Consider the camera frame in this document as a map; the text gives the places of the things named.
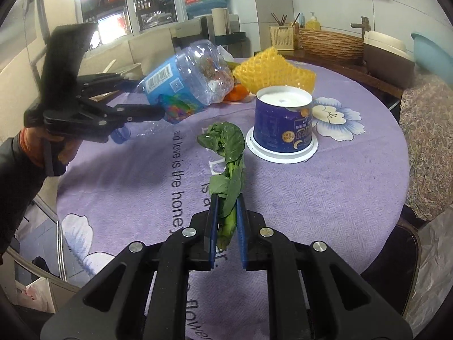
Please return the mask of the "left hand orange glove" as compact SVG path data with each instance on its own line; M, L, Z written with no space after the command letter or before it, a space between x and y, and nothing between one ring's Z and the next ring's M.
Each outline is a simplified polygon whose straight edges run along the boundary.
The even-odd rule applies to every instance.
M77 155L82 141L50 134L43 127L24 127L19 144L28 158L48 177L59 177Z

